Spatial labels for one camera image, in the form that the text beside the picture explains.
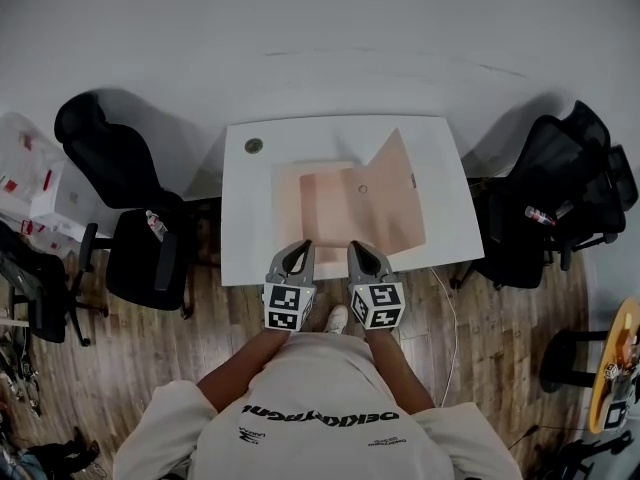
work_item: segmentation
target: white wall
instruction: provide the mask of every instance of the white wall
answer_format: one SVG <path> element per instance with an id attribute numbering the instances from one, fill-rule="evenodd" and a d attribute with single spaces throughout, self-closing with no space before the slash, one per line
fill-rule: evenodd
<path id="1" fill-rule="evenodd" d="M 640 169 L 634 177 L 640 184 Z M 615 242 L 596 246 L 587 254 L 595 267 L 591 289 L 592 325 L 596 329 L 607 328 L 625 298 L 635 296 L 640 300 L 640 203 L 626 217 L 627 228 Z"/>
<path id="2" fill-rule="evenodd" d="M 116 109 L 156 123 L 145 138 L 179 191 L 226 125 L 287 116 L 444 115 L 461 155 L 477 146 L 473 175 L 579 97 L 640 156 L 639 14 L 640 0 L 0 0 L 0 107 L 53 137 L 69 97 L 126 91 L 171 123 Z"/>

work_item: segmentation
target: chair backrest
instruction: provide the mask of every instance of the chair backrest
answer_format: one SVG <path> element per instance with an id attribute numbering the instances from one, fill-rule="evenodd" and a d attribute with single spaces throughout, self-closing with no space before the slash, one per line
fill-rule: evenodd
<path id="1" fill-rule="evenodd" d="M 0 221 L 0 274 L 29 300 L 36 300 L 42 288 L 38 278 L 39 256 Z"/>
<path id="2" fill-rule="evenodd" d="M 62 343 L 70 301 L 60 258 L 34 251 L 0 221 L 0 275 L 29 300 L 29 328 L 33 334 Z"/>
<path id="3" fill-rule="evenodd" d="M 554 213 L 606 169 L 610 143 L 598 116 L 576 101 L 563 120 L 536 120 L 505 186 L 522 204 Z"/>
<path id="4" fill-rule="evenodd" d="M 609 150 L 608 169 L 586 186 L 573 208 L 558 221 L 558 239 L 574 245 L 594 234 L 615 235 L 626 227 L 624 212 L 638 200 L 638 189 L 622 146 Z"/>
<path id="5" fill-rule="evenodd" d="M 133 128 L 108 123 L 96 94 L 65 103 L 54 132 L 107 206 L 173 210 L 182 204 L 160 186 L 144 139 Z"/>
<path id="6" fill-rule="evenodd" d="M 609 169 L 611 170 L 611 182 L 618 189 L 622 209 L 628 212 L 638 201 L 638 187 L 633 179 L 633 172 L 622 146 L 613 146 L 609 151 Z"/>

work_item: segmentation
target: white table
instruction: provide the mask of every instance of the white table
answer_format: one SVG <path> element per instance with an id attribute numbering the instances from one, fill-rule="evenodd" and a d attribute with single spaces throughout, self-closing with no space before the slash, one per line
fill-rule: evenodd
<path id="1" fill-rule="evenodd" d="M 222 185 L 222 284 L 262 284 L 274 250 L 272 170 L 278 164 L 354 161 L 367 164 L 398 128 L 417 186 L 427 241 L 389 257 L 395 271 L 484 256 L 471 195 L 446 119 L 335 116 L 230 126 Z M 256 154 L 245 151 L 263 141 Z M 316 265 L 314 279 L 347 277 L 347 265 Z"/>

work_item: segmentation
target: small hole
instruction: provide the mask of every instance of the small hole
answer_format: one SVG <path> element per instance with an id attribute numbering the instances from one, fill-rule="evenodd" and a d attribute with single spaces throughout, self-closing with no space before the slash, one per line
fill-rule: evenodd
<path id="1" fill-rule="evenodd" d="M 249 139 L 244 145 L 244 150 L 250 155 L 255 155 L 262 149 L 262 146 L 260 139 Z"/>

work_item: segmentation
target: person's arm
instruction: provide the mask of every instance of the person's arm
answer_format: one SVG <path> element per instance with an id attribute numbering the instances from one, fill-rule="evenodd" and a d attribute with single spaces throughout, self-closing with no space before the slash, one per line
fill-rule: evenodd
<path id="1" fill-rule="evenodd" d="M 433 409 L 413 418 L 465 478 L 522 479 L 516 461 L 476 404 Z"/>
<path id="2" fill-rule="evenodd" d="M 153 393 L 142 420 L 118 450 L 114 480 L 158 480 L 189 460 L 211 420 L 247 392 L 251 379 L 287 341 L 265 329 L 196 386 L 173 381 Z"/>
<path id="3" fill-rule="evenodd" d="M 113 463 L 114 480 L 158 480 L 189 459 L 202 430 L 217 415 L 193 382 L 156 388 L 140 423 Z"/>
<path id="4" fill-rule="evenodd" d="M 366 331 L 373 361 L 398 406 L 409 414 L 433 409 L 431 395 L 415 376 L 400 345 L 387 329 Z"/>
<path id="5" fill-rule="evenodd" d="M 289 339 L 289 331 L 264 329 L 251 338 L 226 363 L 200 382 L 202 394 L 219 412 L 235 402 L 249 389 L 249 383 Z"/>

